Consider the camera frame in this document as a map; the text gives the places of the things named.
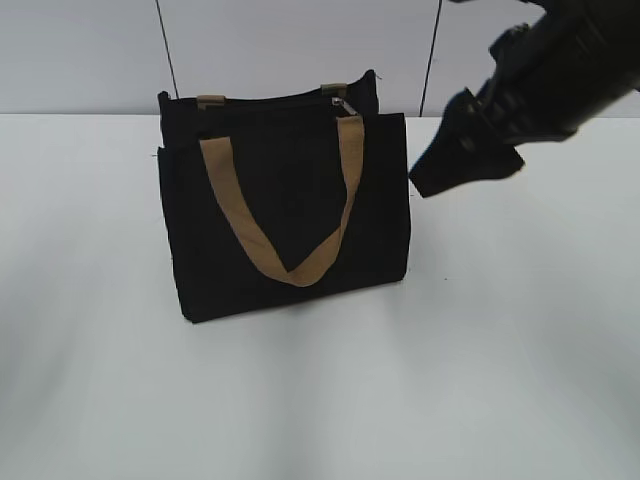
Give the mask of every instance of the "tan handle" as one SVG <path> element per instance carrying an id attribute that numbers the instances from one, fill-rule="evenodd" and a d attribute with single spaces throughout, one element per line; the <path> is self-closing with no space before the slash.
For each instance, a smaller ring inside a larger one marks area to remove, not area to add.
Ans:
<path id="1" fill-rule="evenodd" d="M 354 116 L 338 118 L 337 124 L 342 174 L 347 187 L 347 201 L 342 211 L 340 226 L 290 272 L 284 267 L 275 248 L 256 223 L 242 195 L 233 164 L 231 139 L 224 137 L 200 141 L 209 182 L 218 205 L 251 262 L 262 274 L 273 280 L 296 287 L 308 287 L 317 283 L 338 258 L 362 176 L 364 123 L 362 117 Z"/>
<path id="2" fill-rule="evenodd" d="M 227 97 L 224 95 L 199 95 L 196 97 L 198 110 L 206 110 L 207 107 L 224 107 Z"/>

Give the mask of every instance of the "black plastic part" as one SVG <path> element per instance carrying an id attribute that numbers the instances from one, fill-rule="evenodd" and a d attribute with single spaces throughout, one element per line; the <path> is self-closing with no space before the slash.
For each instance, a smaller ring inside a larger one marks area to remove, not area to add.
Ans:
<path id="1" fill-rule="evenodd" d="M 563 0 L 528 32 L 491 47 L 501 63 L 490 101 L 478 94 L 505 143 L 563 141 L 640 87 L 640 2 Z"/>
<path id="2" fill-rule="evenodd" d="M 493 42 L 493 45 L 489 47 L 489 53 L 497 62 L 500 59 L 500 56 L 504 54 L 506 50 L 518 43 L 518 41 L 524 38 L 524 36 L 529 33 L 530 30 L 531 27 L 526 23 L 510 28 L 502 35 L 500 35 L 500 37 L 498 37 L 495 42 Z"/>
<path id="3" fill-rule="evenodd" d="M 505 145 L 469 90 L 449 102 L 442 125 L 409 178 L 422 197 L 464 183 L 501 180 L 524 166 L 515 148 Z"/>

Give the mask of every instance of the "fabric bag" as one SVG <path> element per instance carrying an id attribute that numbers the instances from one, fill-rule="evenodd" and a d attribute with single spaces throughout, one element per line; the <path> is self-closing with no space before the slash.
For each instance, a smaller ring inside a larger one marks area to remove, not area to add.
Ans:
<path id="1" fill-rule="evenodd" d="M 192 322 L 401 280 L 410 237 L 402 114 L 375 74 L 266 100 L 159 95 L 160 191 Z"/>

